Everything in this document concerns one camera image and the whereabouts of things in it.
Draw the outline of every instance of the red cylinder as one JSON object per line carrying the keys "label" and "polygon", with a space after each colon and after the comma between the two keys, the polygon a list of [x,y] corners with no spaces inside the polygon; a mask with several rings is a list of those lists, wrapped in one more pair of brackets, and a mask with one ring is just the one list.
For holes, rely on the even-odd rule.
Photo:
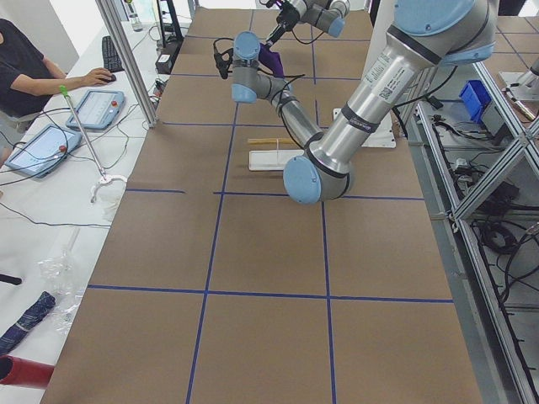
{"label": "red cylinder", "polygon": [[10,355],[0,356],[0,384],[46,389],[54,366]]}

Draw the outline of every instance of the blue box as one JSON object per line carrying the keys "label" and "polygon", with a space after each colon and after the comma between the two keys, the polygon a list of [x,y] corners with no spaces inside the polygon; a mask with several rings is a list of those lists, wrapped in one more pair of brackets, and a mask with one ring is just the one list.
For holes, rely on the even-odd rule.
{"label": "blue box", "polygon": [[481,123],[481,116],[492,99],[480,80],[469,80],[462,89],[459,97],[464,101],[470,113],[470,119],[476,124]]}

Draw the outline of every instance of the black shirt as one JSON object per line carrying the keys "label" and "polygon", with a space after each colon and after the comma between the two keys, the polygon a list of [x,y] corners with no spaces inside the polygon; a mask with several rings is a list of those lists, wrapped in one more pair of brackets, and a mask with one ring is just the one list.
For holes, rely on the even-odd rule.
{"label": "black shirt", "polygon": [[0,109],[15,116],[41,111],[50,95],[36,97],[10,87],[21,74],[32,78],[54,78],[43,64],[43,54],[6,19],[0,19],[0,33],[3,35],[0,45]]}

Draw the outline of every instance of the keyboard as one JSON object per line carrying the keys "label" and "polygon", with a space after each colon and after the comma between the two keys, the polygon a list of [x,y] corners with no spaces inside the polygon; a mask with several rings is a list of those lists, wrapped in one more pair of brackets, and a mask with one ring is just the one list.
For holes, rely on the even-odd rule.
{"label": "keyboard", "polygon": [[103,67],[111,73],[121,72],[124,68],[121,65],[121,59],[116,51],[115,44],[109,35],[101,40],[101,51],[103,52]]}

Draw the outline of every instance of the purple cloth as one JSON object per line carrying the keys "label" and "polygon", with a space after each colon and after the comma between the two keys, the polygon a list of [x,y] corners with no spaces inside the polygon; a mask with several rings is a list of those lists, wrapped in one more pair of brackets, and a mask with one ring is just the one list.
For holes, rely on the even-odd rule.
{"label": "purple cloth", "polygon": [[285,70],[280,61],[279,52],[273,52],[266,44],[260,44],[259,60],[260,63],[271,70],[274,77],[285,77]]}
{"label": "purple cloth", "polygon": [[54,307],[56,300],[47,292],[24,312],[23,316],[13,324],[0,338],[0,355],[9,354],[26,337],[29,331],[37,326]]}

